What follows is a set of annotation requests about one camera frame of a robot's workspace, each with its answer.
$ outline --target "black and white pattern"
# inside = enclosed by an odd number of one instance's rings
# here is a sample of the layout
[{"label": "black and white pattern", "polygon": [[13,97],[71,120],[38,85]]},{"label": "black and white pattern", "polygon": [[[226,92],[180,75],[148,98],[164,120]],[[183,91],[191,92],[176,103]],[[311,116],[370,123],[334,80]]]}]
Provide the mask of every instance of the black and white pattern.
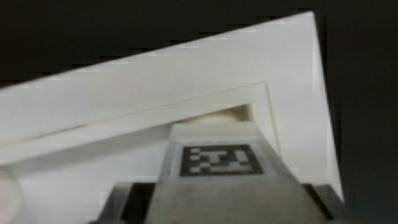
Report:
[{"label": "black and white pattern", "polygon": [[262,174],[249,145],[183,147],[182,176]]}]

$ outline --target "black background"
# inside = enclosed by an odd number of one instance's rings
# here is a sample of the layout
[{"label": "black background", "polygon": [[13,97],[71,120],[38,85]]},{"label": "black background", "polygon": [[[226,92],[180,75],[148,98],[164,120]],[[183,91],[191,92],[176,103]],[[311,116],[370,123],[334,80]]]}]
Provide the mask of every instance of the black background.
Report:
[{"label": "black background", "polygon": [[317,13],[347,205],[398,223],[395,0],[2,0],[0,85]]}]

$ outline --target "gray surface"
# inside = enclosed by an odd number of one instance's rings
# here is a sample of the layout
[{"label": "gray surface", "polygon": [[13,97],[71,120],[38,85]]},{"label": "gray surface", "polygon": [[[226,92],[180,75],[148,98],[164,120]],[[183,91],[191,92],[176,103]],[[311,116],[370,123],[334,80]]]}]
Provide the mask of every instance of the gray surface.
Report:
[{"label": "gray surface", "polygon": [[[178,138],[176,126],[173,143],[164,163],[164,173],[157,185],[155,198],[150,207],[146,224],[322,224],[327,223],[324,214],[288,172],[272,148],[256,132],[242,133],[251,141],[237,136],[240,124],[230,126],[219,141],[198,139],[187,142]],[[228,131],[235,140],[228,140]],[[180,176],[182,150],[194,145],[249,144],[256,153],[265,174]]]}]

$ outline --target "qr-like marker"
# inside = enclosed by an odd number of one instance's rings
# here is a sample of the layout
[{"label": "qr-like marker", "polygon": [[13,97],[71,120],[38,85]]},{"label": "qr-like marker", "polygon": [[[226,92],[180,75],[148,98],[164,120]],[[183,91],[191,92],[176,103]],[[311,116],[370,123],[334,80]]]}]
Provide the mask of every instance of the qr-like marker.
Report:
[{"label": "qr-like marker", "polygon": [[249,145],[183,147],[182,176],[262,174]]}]

